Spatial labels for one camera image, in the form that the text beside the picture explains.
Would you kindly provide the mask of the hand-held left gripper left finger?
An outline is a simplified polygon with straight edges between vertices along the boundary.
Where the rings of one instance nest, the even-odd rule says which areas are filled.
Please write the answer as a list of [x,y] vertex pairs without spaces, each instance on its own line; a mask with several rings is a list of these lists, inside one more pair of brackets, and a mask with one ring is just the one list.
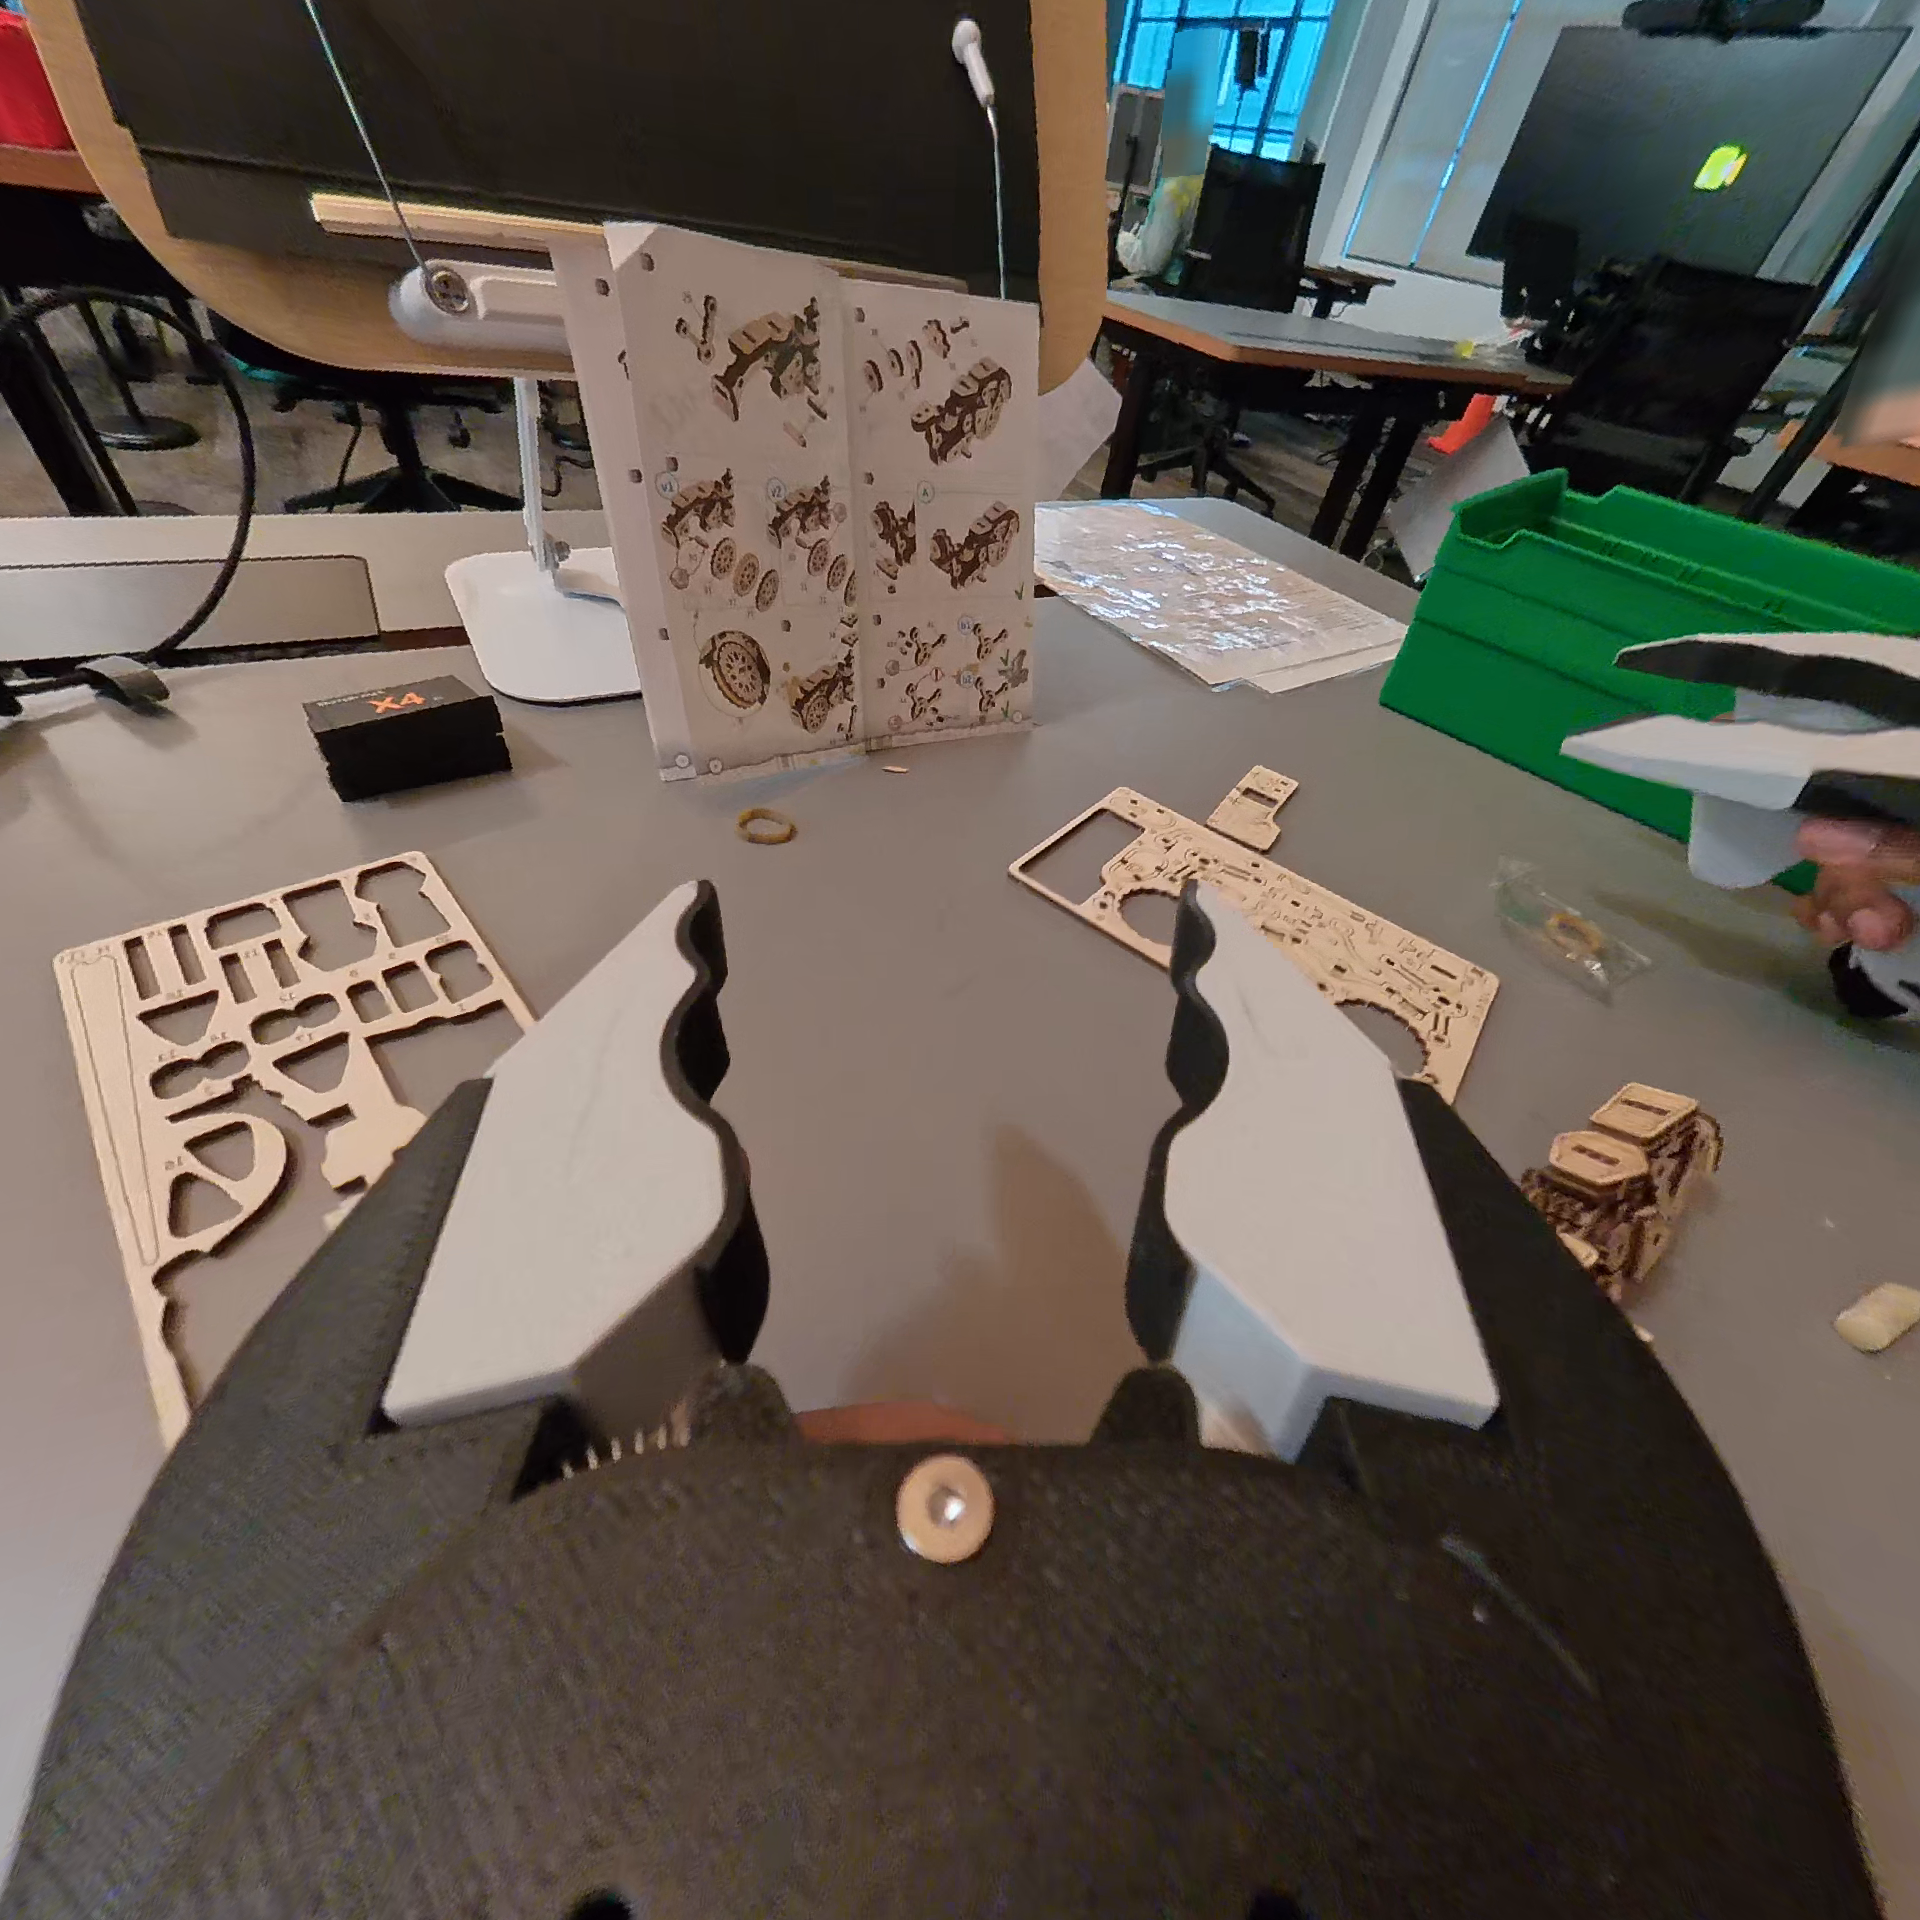
[[383,1398],[427,1428],[555,1398],[678,1428],[769,1308],[749,1154],[714,1095],[722,905],[678,884],[487,1074]]

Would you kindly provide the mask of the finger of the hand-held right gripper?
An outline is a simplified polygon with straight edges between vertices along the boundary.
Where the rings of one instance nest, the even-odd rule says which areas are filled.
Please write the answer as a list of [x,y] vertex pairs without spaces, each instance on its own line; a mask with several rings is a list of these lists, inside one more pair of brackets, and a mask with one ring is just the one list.
[[1811,697],[1741,697],[1731,720],[1648,715],[1566,756],[1694,794],[1689,873],[1750,891],[1797,864],[1804,821],[1920,826],[1920,735]]
[[1920,700],[1920,643],[1890,634],[1694,634],[1624,646],[1618,666],[1787,700]]

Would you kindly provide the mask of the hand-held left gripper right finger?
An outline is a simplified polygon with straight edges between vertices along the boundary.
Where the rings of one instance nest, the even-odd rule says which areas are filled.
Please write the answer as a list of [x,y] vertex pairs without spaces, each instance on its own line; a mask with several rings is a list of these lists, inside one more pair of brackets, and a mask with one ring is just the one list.
[[1129,1324],[1200,1441],[1297,1465],[1330,1404],[1485,1428],[1503,1398],[1388,1056],[1214,884],[1185,884]]

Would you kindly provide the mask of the wooden puzzle sheet with window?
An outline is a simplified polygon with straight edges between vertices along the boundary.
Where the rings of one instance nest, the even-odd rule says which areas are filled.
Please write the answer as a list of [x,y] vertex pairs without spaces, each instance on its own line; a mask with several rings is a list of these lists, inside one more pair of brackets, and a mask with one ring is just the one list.
[[[1068,897],[1041,878],[1050,853],[1065,849],[1090,821],[1121,821],[1129,837],[1100,864],[1085,897]],[[1009,864],[1009,881],[1068,912],[1106,943],[1135,949],[1159,970],[1171,967],[1171,943],[1156,943],[1129,922],[1135,897],[1166,897],[1195,881],[1214,884],[1235,912],[1280,947],[1320,996],[1341,1009],[1393,1018],[1418,1045],[1417,1080],[1445,1104],[1460,1104],[1481,1035],[1503,992],[1495,977],[1383,918],[1377,912],[1330,896],[1328,884],[1282,870],[1232,837],[1205,828],[1166,804],[1118,787],[1065,828],[1050,836]]]

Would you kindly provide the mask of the wooden vehicle model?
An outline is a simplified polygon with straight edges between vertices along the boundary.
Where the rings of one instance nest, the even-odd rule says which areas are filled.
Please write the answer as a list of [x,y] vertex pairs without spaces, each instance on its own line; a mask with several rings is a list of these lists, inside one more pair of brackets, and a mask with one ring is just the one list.
[[1689,1095],[1624,1082],[1520,1178],[1578,1272],[1624,1308],[1725,1158],[1718,1119]]

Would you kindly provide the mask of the grey desk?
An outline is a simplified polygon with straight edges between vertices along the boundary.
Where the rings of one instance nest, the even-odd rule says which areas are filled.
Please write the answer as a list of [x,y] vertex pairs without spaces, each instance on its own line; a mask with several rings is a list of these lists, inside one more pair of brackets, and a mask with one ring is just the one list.
[[[1717,896],[1571,793],[1383,712],[1377,677],[1210,694],[1041,604],[1041,729],[769,785],[660,785],[634,700],[508,707],[512,776],[337,804],[302,700],[466,671],[285,660],[171,677],[171,715],[43,700],[3,729],[3,1850],[91,1601],[160,1470],[50,960],[427,853],[549,1009],[709,878],[733,978],[718,1095],[776,1261],[759,1359],[794,1408],[930,1398],[1085,1439],[1138,1359],[1121,1277],[1171,1098],[1165,970],[1009,881],[1114,787],[1205,818],[1299,785],[1280,858],[1503,992],[1460,1111],[1509,1169],[1620,1082],[1694,1095],[1725,1169],[1640,1324],[1741,1481],[1801,1611],[1885,1915],[1918,1915],[1918,1338],[1835,1334],[1918,1285],[1918,1029],[1835,1014],[1782,896]],[[749,849],[783,808],[798,837]],[[1655,967],[1595,1001],[1493,914],[1503,858]]]

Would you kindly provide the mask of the green plastic bin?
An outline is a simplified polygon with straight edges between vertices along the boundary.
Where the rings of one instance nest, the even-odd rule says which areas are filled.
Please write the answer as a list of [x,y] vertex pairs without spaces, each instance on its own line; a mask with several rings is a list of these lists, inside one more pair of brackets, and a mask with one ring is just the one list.
[[1918,614],[1918,569],[1655,493],[1573,493],[1551,467],[1456,510],[1383,707],[1686,841],[1686,793],[1573,762],[1566,742],[1651,715],[1710,725],[1737,694],[1618,655],[1700,634],[1918,643]]

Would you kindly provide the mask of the black office chair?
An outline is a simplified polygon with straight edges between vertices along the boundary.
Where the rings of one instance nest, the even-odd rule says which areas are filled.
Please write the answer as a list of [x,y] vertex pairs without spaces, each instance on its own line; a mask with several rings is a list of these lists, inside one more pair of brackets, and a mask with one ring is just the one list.
[[1700,503],[1814,313],[1811,283],[1666,256],[1592,274],[1526,347],[1571,379],[1523,438],[1526,472],[1561,472],[1585,498],[1634,490]]

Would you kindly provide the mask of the small wooden puzzle strip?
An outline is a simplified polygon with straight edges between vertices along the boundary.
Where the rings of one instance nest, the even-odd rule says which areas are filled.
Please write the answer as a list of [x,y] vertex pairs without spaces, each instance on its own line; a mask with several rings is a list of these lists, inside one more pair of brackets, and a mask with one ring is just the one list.
[[1248,776],[1210,808],[1205,828],[1266,856],[1282,836],[1280,811],[1297,793],[1297,780],[1269,767],[1248,767]]

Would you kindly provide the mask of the black screen with green sticker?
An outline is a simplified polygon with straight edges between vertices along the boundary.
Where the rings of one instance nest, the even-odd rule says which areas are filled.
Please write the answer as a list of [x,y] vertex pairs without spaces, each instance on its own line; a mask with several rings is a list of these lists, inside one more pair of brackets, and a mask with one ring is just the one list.
[[1573,274],[1666,256],[1758,274],[1906,28],[1640,34],[1571,28],[1542,63],[1469,256],[1506,262],[1516,224],[1573,236]]

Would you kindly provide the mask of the plastic-wrapped paper sheets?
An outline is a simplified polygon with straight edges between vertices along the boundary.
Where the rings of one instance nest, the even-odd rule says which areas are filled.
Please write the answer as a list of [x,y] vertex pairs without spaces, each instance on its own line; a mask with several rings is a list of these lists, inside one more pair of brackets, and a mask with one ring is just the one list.
[[1041,503],[1041,586],[1210,688],[1292,694],[1400,660],[1409,619],[1165,503]]

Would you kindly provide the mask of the grey flat pad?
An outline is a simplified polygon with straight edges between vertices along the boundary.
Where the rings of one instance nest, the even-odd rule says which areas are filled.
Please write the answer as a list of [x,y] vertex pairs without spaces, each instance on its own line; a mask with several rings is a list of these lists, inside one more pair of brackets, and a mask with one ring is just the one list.
[[[139,655],[208,595],[219,560],[3,565],[0,660]],[[245,560],[190,649],[383,639],[360,555]]]

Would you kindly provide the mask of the rounded wooden board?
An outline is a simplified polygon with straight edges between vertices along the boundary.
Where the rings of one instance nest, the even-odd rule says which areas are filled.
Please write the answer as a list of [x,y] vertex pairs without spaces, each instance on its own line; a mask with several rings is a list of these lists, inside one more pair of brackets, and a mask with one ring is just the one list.
[[[1041,115],[1041,394],[1078,376],[1106,302],[1106,10],[1094,0],[1037,0],[1032,63]],[[96,193],[190,294],[270,347],[356,372],[450,376],[574,376],[567,347],[434,347],[399,331],[390,286],[399,270],[198,244],[168,233],[132,131],[67,0],[27,5],[35,51]]]

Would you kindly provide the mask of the white earphone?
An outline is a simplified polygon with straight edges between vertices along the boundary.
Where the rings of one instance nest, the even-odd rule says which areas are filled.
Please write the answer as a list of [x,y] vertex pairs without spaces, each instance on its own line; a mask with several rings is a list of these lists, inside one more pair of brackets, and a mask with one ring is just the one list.
[[996,220],[996,301],[1009,301],[1009,262],[1006,262],[1006,172],[1000,172],[1000,124],[996,124],[996,80],[984,58],[984,34],[974,18],[957,18],[951,30],[954,63],[968,74],[970,93],[984,113],[993,140],[993,220]]

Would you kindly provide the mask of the black computer monitor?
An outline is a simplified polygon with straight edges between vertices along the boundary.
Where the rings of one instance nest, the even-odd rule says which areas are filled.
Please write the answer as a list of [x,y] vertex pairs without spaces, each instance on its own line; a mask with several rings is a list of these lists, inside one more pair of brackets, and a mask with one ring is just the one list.
[[951,30],[996,80],[1009,294],[1041,301],[1027,5],[932,0],[85,0],[109,103],[180,239],[412,266],[308,199],[668,224],[996,294],[993,140]]

